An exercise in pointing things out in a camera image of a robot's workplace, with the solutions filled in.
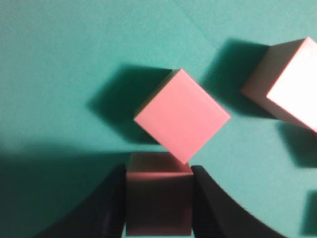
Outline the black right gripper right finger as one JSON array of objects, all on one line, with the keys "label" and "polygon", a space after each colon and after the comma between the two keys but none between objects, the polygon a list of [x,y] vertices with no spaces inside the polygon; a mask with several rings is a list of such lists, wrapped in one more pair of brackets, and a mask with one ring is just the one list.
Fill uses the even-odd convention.
[{"label": "black right gripper right finger", "polygon": [[203,166],[194,174],[192,229],[196,238],[282,238],[232,199]]}]

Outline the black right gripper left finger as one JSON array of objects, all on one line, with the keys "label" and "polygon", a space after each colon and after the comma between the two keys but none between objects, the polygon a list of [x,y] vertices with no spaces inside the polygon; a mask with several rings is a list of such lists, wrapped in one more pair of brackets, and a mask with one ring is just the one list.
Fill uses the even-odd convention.
[{"label": "black right gripper left finger", "polygon": [[81,204],[38,238],[120,238],[125,224],[126,168],[116,166]]}]

